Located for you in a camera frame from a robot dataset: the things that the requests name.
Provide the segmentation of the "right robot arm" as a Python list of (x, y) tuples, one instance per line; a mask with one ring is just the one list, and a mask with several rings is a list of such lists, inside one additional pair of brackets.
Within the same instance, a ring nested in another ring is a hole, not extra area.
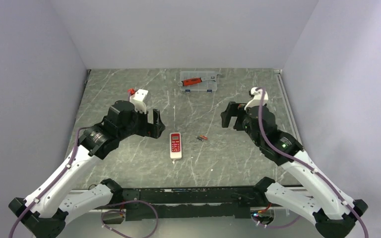
[(256, 204), (281, 205), (310, 221), (324, 238), (344, 238), (352, 231), (368, 205), (330, 182), (301, 143), (278, 129), (267, 106), (246, 109), (245, 104), (229, 102), (220, 116), (223, 128), (235, 117), (233, 128), (244, 131), (267, 159), (291, 174), (310, 194), (305, 196), (264, 177), (254, 186)]

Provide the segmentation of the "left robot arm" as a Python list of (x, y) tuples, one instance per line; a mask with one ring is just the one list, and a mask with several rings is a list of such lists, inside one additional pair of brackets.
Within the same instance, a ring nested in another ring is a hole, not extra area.
[(75, 197), (69, 197), (69, 193), (77, 180), (116, 150), (122, 140), (133, 135), (161, 136), (165, 125), (160, 111), (153, 110), (153, 123), (149, 123), (147, 112), (139, 112), (137, 106), (116, 101), (99, 123), (80, 128), (71, 153), (51, 176), (27, 197), (16, 197), (9, 203), (16, 222), (37, 238), (55, 238), (66, 225), (92, 209), (108, 206), (119, 211), (122, 205), (132, 203), (132, 198), (110, 178)]

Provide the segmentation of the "white remote control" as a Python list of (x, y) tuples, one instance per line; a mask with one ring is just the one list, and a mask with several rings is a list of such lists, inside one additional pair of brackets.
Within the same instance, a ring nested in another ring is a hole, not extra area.
[(179, 160), (182, 158), (182, 137), (179, 132), (170, 133), (170, 158)]

